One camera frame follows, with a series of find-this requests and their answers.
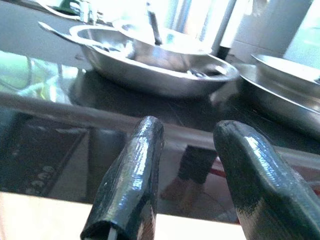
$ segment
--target metal dish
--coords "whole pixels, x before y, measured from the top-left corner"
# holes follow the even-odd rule
[[[320,69],[273,56],[252,56],[259,71],[269,79],[320,99]]]
[[[74,26],[70,29],[70,34],[101,43],[107,41],[112,46],[126,41],[122,33],[106,26]],[[197,77],[187,72],[149,66],[125,58],[121,52],[107,52],[86,46],[82,46],[82,50],[92,66],[104,77],[124,87],[149,94],[173,98],[200,97],[239,78],[235,67],[211,55],[197,55],[192,59],[191,68],[206,74]]]
[[[168,28],[159,29],[162,44],[156,45],[149,24],[131,24],[122,20],[112,24],[119,32],[133,39],[134,60],[150,66],[185,73],[191,68],[194,57],[212,52],[201,41]]]
[[[262,75],[255,65],[235,64],[242,81],[238,87],[272,119],[320,140],[320,100],[281,88]]]

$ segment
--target bare foot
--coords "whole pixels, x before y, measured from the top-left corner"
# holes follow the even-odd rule
[[[195,183],[190,180],[185,190],[183,199],[181,200],[178,208],[183,214],[188,214],[192,210],[193,204],[198,199],[200,194],[204,191],[204,185]]]
[[[160,197],[169,201],[180,201],[185,194],[188,180],[176,177],[160,194]]]

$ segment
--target white wall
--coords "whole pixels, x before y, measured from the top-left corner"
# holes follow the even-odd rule
[[[68,33],[70,27],[80,22],[56,17],[44,12],[0,1],[0,51],[38,58],[48,62],[89,69],[81,48],[67,42],[38,26],[38,21]]]
[[[270,0],[260,16],[243,17],[230,54],[246,63],[254,63],[251,54],[282,57],[309,7],[309,0]]]
[[[284,58],[320,69],[320,0],[314,0]]]

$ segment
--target stainless steel bowl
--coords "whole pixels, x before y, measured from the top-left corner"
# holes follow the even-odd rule
[[[299,132],[320,140],[320,100],[281,87],[262,75],[255,65],[235,64],[242,81],[240,91],[260,111]]]
[[[252,56],[259,71],[270,80],[320,99],[320,69],[273,56]]]
[[[77,38],[89,38],[109,45],[124,45],[128,38],[111,27],[80,25],[70,29]],[[177,72],[150,66],[125,58],[121,52],[107,52],[99,48],[82,46],[92,66],[113,82],[145,93],[173,97],[194,98],[213,93],[224,83],[237,80],[238,70],[211,55],[197,55],[191,68],[207,76],[196,77],[187,72]]]
[[[160,28],[161,45],[155,45],[153,29],[149,24],[115,21],[113,26],[133,39],[134,60],[150,66],[185,73],[191,68],[193,57],[212,52],[203,42],[168,28]]]

